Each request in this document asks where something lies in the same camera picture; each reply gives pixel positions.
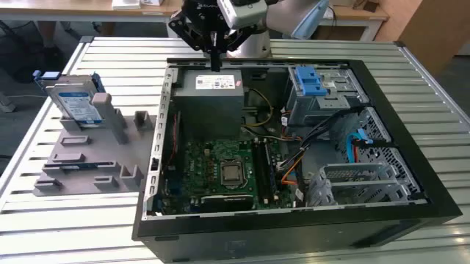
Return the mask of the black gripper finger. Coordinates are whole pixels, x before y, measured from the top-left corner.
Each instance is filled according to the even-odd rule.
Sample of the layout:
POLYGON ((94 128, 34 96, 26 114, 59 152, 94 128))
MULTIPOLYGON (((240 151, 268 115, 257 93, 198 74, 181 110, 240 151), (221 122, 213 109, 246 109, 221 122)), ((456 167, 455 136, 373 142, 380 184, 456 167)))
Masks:
POLYGON ((222 67, 222 55, 228 51, 236 51, 249 37, 256 33, 258 29, 257 25, 250 25, 242 29, 236 30, 230 33, 230 28, 222 27, 217 31, 217 71, 221 71, 222 67))
POLYGON ((182 10, 171 16, 169 26, 196 51, 204 51, 210 59, 212 71, 217 72, 217 47, 213 32, 198 32, 182 10))

